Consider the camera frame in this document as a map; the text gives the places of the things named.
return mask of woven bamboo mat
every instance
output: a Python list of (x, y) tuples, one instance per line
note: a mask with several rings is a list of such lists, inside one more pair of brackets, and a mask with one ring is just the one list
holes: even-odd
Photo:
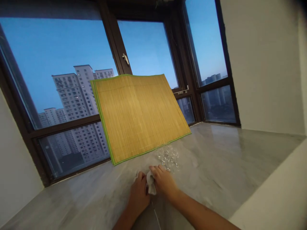
[(164, 74), (91, 84), (114, 165), (191, 133)]

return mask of window frame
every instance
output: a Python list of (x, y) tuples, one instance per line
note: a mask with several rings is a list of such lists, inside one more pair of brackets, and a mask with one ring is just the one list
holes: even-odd
[[(187, 57), (188, 57), (187, 62), (190, 66), (190, 70), (192, 73), (197, 104), (199, 108), (201, 108), (200, 110), (201, 121), (204, 121), (207, 123), (213, 123), (213, 124), (223, 124), (223, 125), (232, 125), (232, 126), (241, 127), (241, 121), (239, 117), (239, 108), (238, 108), (236, 93), (234, 89), (230, 58), (229, 58), (229, 53), (228, 53), (228, 48), (227, 48), (226, 30), (225, 30), (225, 24), (223, 20), (222, 7), (221, 7), (220, 0), (215, 0), (215, 5), (216, 5), (216, 12), (217, 12), (218, 25), (219, 25), (220, 35), (221, 35), (222, 47), (223, 47), (223, 52), (224, 52), (225, 64), (226, 64), (226, 69), (228, 73), (227, 78), (223, 78), (221, 80), (212, 82), (208, 85), (199, 87), (198, 80), (200, 77), (200, 72), (198, 69), (198, 62), (197, 62), (195, 47), (194, 47), (193, 41), (190, 42), (190, 38), (192, 38), (192, 32), (186, 25), (186, 23), (188, 22), (188, 14), (187, 14), (186, 6), (185, 6), (185, 0), (180, 0), (180, 3), (178, 4), (178, 7), (176, 9), (179, 15), (180, 28), (182, 30), (181, 35), (184, 39), (184, 44), (185, 44), (184, 48), (187, 52)], [(233, 104), (236, 122), (218, 122), (218, 121), (207, 120), (205, 116), (204, 107), (202, 104), (201, 93), (204, 93), (210, 90), (214, 90), (217, 88), (221, 88), (223, 86), (228, 86), (228, 85), (230, 86), (232, 104)]]
[[(118, 56), (118, 51), (117, 51), (117, 47), (115, 44), (113, 32), (108, 22), (108, 7), (106, 4), (106, 1), (97, 0), (95, 2), (97, 3), (98, 9), (100, 11), (100, 16), (104, 24), (104, 29), (106, 32), (106, 36), (108, 38), (110, 50), (112, 52), (118, 74), (119, 75), (124, 74), (123, 69), (121, 67), (120, 57)], [(0, 35), (5, 38), (5, 34), (1, 26), (0, 26)], [(22, 74), (18, 68), (17, 62), (14, 58), (14, 55), (10, 49), (10, 46), (7, 40), (3, 39), (2, 42), (5, 43), (3, 48), (6, 49), (7, 57), (9, 58), (9, 61), (10, 61), (10, 66), (14, 68), (14, 70), (16, 70), (15, 76), (18, 77), (18, 83), (25, 86), (25, 82), (23, 80)], [(89, 165), (87, 167), (84, 167), (76, 172), (70, 173), (62, 177), (55, 178), (51, 172), (51, 168), (47, 162), (43, 149), (39, 143), (39, 139), (43, 137), (51, 136), (54, 134), (62, 133), (64, 131), (68, 131), (71, 129), (79, 128), (85, 125), (93, 124), (96, 122), (101, 122), (99, 114), (35, 130), (29, 118), (29, 115), (27, 113), (27, 110), (23, 104), (22, 98), (18, 92), (18, 89), (14, 83), (14, 80), (11, 76), (10, 69), (7, 65), (7, 60), (4, 57), (4, 54), (2, 52), (0, 52), (0, 88), (8, 103), (8, 106), (11, 110), (13, 118), (16, 121), (17, 127), (21, 133), (21, 136), (25, 142), (25, 145), (27, 146), (29, 150), (29, 153), (33, 159), (33, 162), (37, 168), (37, 171), (45, 187), (48, 187), (58, 181), (64, 180), (68, 177), (79, 174), (99, 164), (103, 164), (104, 162), (111, 160), (111, 158), (109, 157), (107, 159), (104, 159), (102, 161)], [(27, 90), (27, 87), (23, 87), (23, 88), (25, 89), (22, 92), (23, 97), (31, 98)], [(35, 108), (33, 102), (32, 103), (27, 102), (27, 103), (31, 107)]]
[[(179, 87), (173, 89), (174, 97), (176, 100), (189, 97), (192, 104), (192, 110), (195, 118), (195, 122), (190, 123), (192, 126), (198, 122), (205, 121), (209, 123), (228, 124), (222, 122), (210, 122), (206, 121), (203, 105), (201, 101), (201, 93), (211, 89), (219, 88), (225, 85), (231, 86), (232, 100), (236, 113), (237, 122), (229, 123), (230, 125), (240, 126), (238, 106), (236, 102), (234, 85), (232, 80), (230, 60), (227, 51), (225, 27), (223, 24), (223, 18), (221, 16), (221, 8), (219, 0), (216, 0), (216, 8), (218, 12), (219, 26), (221, 32), (221, 38), (223, 43), (224, 55), (226, 60), (226, 67), (228, 71), (228, 78), (211, 83), (209, 85), (198, 87), (197, 75), (193, 62), (192, 49), (190, 47), (188, 32), (186, 30), (186, 24), (184, 19), (184, 12), (182, 8), (183, 0), (179, 0), (171, 4), (169, 7), (160, 6), (158, 9), (154, 5), (135, 5), (133, 3), (121, 4), (120, 8), (118, 3), (113, 1), (107, 2), (107, 0), (86, 0), (90, 2), (96, 2), (100, 11), (100, 16), (104, 25), (106, 36), (110, 45), (110, 50), (113, 55), (113, 59), (118, 71), (118, 74), (132, 74), (130, 66), (127, 65), (122, 58), (122, 54), (126, 53), (125, 46), (121, 37), (121, 33), (118, 27), (117, 20), (139, 20), (139, 21), (159, 21), (164, 23), (166, 36), (169, 42), (169, 49), (171, 52), (174, 69), (178, 79)], [(0, 26), (0, 35), (5, 37), (3, 30)], [(25, 86), (22, 74), (15, 61), (14, 55), (10, 50), (10, 46), (6, 39), (2, 42), (6, 42), (4, 45), (8, 58), (10, 59), (10, 66), (16, 70), (15, 76), (18, 77), (18, 83)], [(43, 185), (48, 187), (54, 183), (64, 180), (73, 175), (84, 172), (97, 165), (103, 164), (110, 160), (110, 158), (96, 162), (92, 165), (86, 166), (76, 172), (72, 172), (62, 177), (55, 178), (52, 174), (51, 167), (48, 164), (44, 151), (39, 143), (39, 139), (48, 137), (54, 134), (62, 133), (68, 130), (76, 129), (86, 125), (101, 122), (99, 114), (83, 117), (77, 120), (71, 120), (62, 124), (41, 128), (35, 130), (32, 122), (27, 113), (26, 107), (23, 103), (22, 97), (31, 98), (27, 87), (23, 87), (25, 90), (22, 92), (22, 97), (15, 85), (15, 82), (11, 76), (10, 69), (7, 65), (7, 61), (0, 50), (0, 88), (8, 103), (8, 106), (12, 112), (13, 118), (16, 121), (21, 136), (27, 146), (29, 153), (33, 159), (33, 162), (38, 170)], [(28, 106), (34, 107), (33, 102), (27, 102)]]

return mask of blue sky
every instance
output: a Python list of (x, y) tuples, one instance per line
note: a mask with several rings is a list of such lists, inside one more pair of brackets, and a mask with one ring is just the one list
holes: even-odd
[[(226, 75), (214, 0), (187, 0), (186, 6), (202, 80)], [(117, 75), (102, 21), (0, 18), (0, 23), (38, 113), (63, 107), (52, 74), (89, 64), (93, 70), (113, 68)], [(133, 74), (164, 73), (176, 87), (163, 24), (119, 21), (119, 27)]]

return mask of corner wall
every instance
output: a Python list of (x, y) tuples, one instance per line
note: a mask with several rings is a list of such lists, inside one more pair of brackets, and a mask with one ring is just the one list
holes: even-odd
[(305, 134), (297, 9), (288, 0), (221, 0), (243, 129)]
[(0, 227), (43, 189), (42, 181), (0, 91)]
[(299, 10), (298, 14), (298, 41), (301, 64), (301, 85), (305, 132), (307, 136), (307, 12), (304, 14), (302, 9)]
[[(307, 131), (307, 15), (299, 11), (298, 40), (305, 130)], [(307, 139), (235, 212), (230, 221), (242, 230), (307, 229)]]

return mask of marble windowsill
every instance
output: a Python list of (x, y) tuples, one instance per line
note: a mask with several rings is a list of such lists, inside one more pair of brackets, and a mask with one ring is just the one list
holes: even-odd
[[(178, 186), (229, 218), (305, 139), (304, 136), (199, 123), (172, 143), (179, 152)], [(113, 166), (111, 162), (44, 189), (2, 229), (111, 229), (124, 209), (137, 170), (157, 165), (151, 152)], [(192, 229), (160, 197), (134, 229)]]

